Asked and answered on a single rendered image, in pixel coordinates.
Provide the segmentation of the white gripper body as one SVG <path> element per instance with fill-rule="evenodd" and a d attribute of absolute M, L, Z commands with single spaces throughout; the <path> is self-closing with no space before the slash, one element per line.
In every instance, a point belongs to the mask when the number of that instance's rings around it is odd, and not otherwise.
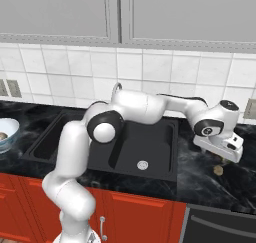
<path fill-rule="evenodd" d="M 243 154 L 244 140 L 237 134 L 233 134 L 230 138 L 221 138 L 219 135 L 212 137 L 195 136 L 194 144 L 217 154 L 224 159 L 238 163 Z"/>

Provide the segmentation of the black kitchen sink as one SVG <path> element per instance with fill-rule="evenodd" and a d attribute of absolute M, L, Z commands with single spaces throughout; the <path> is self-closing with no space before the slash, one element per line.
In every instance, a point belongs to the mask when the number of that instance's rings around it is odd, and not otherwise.
<path fill-rule="evenodd" d="M 63 109 L 29 147 L 24 160 L 54 165 L 61 131 L 72 120 L 81 120 L 84 110 Z M 126 122 L 116 140 L 108 144 L 92 142 L 88 168 L 91 170 L 177 181 L 178 121 L 163 117 L 154 125 Z M 146 170 L 137 168 L 141 160 Z"/>

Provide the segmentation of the grey sink tap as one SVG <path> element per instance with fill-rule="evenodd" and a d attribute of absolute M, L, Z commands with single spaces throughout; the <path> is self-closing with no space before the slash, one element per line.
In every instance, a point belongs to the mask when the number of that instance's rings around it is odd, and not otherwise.
<path fill-rule="evenodd" d="M 122 84 L 117 82 L 112 89 L 112 95 L 114 95 L 119 90 L 122 90 Z"/>

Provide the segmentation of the pale blue glass bowl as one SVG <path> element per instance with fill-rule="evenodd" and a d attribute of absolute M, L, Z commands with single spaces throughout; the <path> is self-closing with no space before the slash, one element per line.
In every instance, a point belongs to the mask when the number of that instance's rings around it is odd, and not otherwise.
<path fill-rule="evenodd" d="M 8 138 L 0 141 L 0 154 L 8 152 L 18 139 L 20 124 L 13 118 L 0 118 L 0 132 L 8 135 Z"/>

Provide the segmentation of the black dishwasher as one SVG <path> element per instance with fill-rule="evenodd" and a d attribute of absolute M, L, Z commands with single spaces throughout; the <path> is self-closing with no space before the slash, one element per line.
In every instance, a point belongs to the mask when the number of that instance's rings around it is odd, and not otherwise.
<path fill-rule="evenodd" d="M 256 216 L 187 204 L 179 243 L 256 243 Z"/>

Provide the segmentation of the red base cupboard door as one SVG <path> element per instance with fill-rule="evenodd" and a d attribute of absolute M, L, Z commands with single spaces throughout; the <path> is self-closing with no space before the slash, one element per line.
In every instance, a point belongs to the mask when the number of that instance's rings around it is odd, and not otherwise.
<path fill-rule="evenodd" d="M 18 193 L 7 174 L 0 173 L 0 238 L 37 243 Z"/>
<path fill-rule="evenodd" d="M 62 231 L 60 209 L 46 196 L 41 179 L 23 177 L 22 183 L 41 232 L 42 243 L 52 243 Z"/>
<path fill-rule="evenodd" d="M 103 194 L 108 243 L 179 243 L 186 204 L 133 194 Z"/>

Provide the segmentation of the grey wall socket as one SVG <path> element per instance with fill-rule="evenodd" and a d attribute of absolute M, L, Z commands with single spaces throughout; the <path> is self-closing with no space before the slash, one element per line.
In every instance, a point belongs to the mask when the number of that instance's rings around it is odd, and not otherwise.
<path fill-rule="evenodd" d="M 0 79 L 0 96 L 8 96 L 8 92 L 3 79 Z"/>
<path fill-rule="evenodd" d="M 244 112 L 245 119 L 256 120 L 256 99 L 249 99 Z"/>
<path fill-rule="evenodd" d="M 18 82 L 16 80 L 7 80 L 7 84 L 12 97 L 22 97 Z"/>

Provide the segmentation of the grey wall cupboard door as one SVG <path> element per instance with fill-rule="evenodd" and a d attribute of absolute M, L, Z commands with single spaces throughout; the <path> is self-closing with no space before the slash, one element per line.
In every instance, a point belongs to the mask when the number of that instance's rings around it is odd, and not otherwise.
<path fill-rule="evenodd" d="M 0 42 L 119 42 L 117 0 L 0 0 Z"/>
<path fill-rule="evenodd" d="M 120 0 L 122 42 L 256 54 L 256 0 Z"/>

